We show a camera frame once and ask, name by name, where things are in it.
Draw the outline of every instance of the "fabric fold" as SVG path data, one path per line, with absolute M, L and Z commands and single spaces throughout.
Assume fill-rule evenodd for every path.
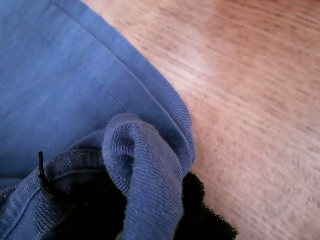
M 134 114 L 119 114 L 105 130 L 45 164 L 45 176 L 71 204 L 41 191 L 38 168 L 1 193 L 0 239 L 41 239 L 73 205 L 99 197 L 91 190 L 108 176 L 127 199 L 122 240 L 173 239 L 183 215 L 183 162 L 152 125 Z

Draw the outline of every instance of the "black fuzzy fabric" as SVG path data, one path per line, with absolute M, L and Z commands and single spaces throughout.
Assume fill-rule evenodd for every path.
M 126 198 L 106 173 L 83 191 L 85 205 L 72 207 L 68 219 L 44 239 L 114 240 L 122 230 Z M 189 172 L 183 179 L 184 214 L 177 226 L 174 240 L 234 240 L 237 231 L 204 203 L 205 188 L 199 178 Z
M 183 179 L 184 214 L 174 240 L 234 240 L 238 232 L 204 203 L 205 187 L 189 172 Z

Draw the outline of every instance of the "blue cotton garment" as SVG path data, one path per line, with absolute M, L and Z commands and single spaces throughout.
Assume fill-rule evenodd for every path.
M 127 198 L 121 239 L 172 239 L 196 154 L 163 76 L 77 0 L 0 0 L 0 56 L 0 240 L 41 239 L 70 214 L 41 191 L 39 151 L 71 196 L 107 171 Z
M 72 196 L 76 184 L 96 178 L 104 165 L 127 198 L 121 239 L 172 239 L 183 214 L 182 167 L 158 131 L 136 115 L 117 115 L 44 170 L 55 188 Z M 70 206 L 41 191 L 38 174 L 35 169 L 0 193 L 0 239 L 41 239 L 70 214 Z
M 19 183 L 117 114 L 152 124 L 195 160 L 189 112 L 163 76 L 76 0 L 0 0 L 0 189 Z

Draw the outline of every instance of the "black loop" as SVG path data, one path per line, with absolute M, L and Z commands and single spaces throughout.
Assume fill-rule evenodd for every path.
M 57 199 L 63 202 L 66 205 L 71 204 L 71 198 L 65 192 L 59 191 L 56 189 L 51 182 L 46 178 L 45 171 L 44 171 L 44 156 L 42 151 L 38 153 L 39 156 L 39 179 L 41 183 L 41 190 L 42 192 L 52 199 Z
M 44 155 L 42 151 L 38 152 L 39 157 L 39 179 L 41 182 L 41 190 L 44 194 L 48 197 L 55 199 L 56 196 L 51 192 L 50 182 L 46 178 L 45 171 L 44 171 Z

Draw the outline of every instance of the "wooden table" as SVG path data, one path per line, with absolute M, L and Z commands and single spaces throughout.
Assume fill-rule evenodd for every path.
M 320 1 L 86 0 L 189 107 L 238 240 L 320 240 Z

